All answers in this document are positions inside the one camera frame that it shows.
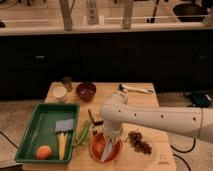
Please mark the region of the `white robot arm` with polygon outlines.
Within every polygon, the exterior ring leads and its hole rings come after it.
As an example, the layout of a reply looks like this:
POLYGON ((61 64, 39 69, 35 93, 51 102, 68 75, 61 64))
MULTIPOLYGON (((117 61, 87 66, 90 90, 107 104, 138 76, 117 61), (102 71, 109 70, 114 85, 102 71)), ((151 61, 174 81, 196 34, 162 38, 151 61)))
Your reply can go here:
POLYGON ((100 107, 103 133, 116 141, 123 123, 168 131, 213 143, 213 109, 198 107, 133 107, 124 93, 112 94, 100 107))

